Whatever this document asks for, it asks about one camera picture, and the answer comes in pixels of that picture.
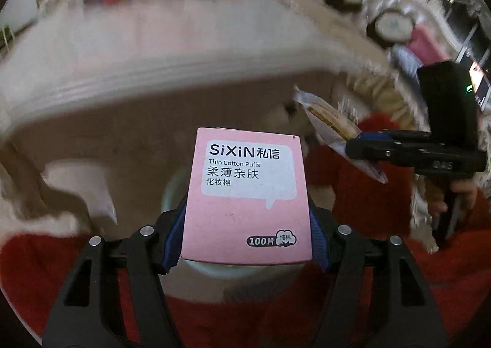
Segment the person's right hand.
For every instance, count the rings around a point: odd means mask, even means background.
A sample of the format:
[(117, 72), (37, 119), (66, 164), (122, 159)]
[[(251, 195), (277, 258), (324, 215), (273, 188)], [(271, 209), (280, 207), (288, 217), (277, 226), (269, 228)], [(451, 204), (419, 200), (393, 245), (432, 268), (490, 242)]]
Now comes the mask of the person's right hand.
[[(475, 207), (478, 187), (472, 179), (453, 181), (450, 190), (458, 195), (463, 217), (468, 215)], [(435, 186), (429, 179), (425, 180), (425, 201), (427, 202), (429, 215), (439, 217), (447, 213), (448, 206), (444, 200), (443, 190)]]

